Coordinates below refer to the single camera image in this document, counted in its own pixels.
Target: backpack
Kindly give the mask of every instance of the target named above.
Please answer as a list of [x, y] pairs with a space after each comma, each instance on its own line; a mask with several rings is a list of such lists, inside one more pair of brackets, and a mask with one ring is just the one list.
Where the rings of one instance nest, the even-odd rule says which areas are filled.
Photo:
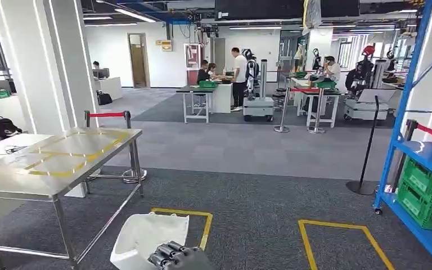
[[2, 140], [21, 133], [22, 129], [16, 127], [11, 119], [0, 117], [0, 138]]

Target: stainless steel table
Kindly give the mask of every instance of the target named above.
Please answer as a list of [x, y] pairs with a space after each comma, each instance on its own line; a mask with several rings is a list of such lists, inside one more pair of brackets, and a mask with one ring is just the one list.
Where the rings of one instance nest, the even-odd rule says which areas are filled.
[[[70, 262], [71, 269], [79, 269], [79, 263], [134, 194], [139, 191], [143, 196], [136, 144], [136, 139], [141, 134], [140, 129], [72, 128], [61, 136], [52, 136], [19, 153], [1, 158], [0, 198], [52, 203], [67, 253], [58, 254], [9, 246], [0, 246], [0, 251], [64, 259]], [[126, 146], [130, 149], [133, 175], [96, 176], [115, 179], [133, 177], [138, 180], [138, 184], [83, 252], [77, 254], [64, 220], [60, 197], [80, 183], [85, 183], [88, 187], [87, 177]], [[0, 269], [5, 269], [1, 260]]]

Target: man in white shirt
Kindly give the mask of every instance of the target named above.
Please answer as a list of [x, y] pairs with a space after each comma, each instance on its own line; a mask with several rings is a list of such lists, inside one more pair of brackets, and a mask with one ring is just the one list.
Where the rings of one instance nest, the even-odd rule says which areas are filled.
[[232, 111], [241, 111], [244, 101], [244, 91], [246, 90], [246, 67], [248, 61], [241, 55], [239, 48], [231, 50], [234, 59], [234, 78], [232, 79], [232, 95], [234, 97], [234, 109]]

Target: doorway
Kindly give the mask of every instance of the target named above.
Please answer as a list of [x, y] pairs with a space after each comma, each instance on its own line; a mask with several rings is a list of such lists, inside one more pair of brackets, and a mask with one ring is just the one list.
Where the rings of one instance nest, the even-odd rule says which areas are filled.
[[135, 88], [148, 87], [150, 81], [145, 34], [128, 34], [128, 43], [130, 45], [130, 58], [132, 60], [133, 86]]

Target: black pants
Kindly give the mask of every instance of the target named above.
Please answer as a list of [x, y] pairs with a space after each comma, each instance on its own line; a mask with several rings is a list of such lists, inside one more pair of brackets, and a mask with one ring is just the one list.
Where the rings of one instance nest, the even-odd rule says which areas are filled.
[[234, 107], [242, 107], [245, 90], [246, 90], [246, 82], [232, 84], [232, 96], [234, 98]]

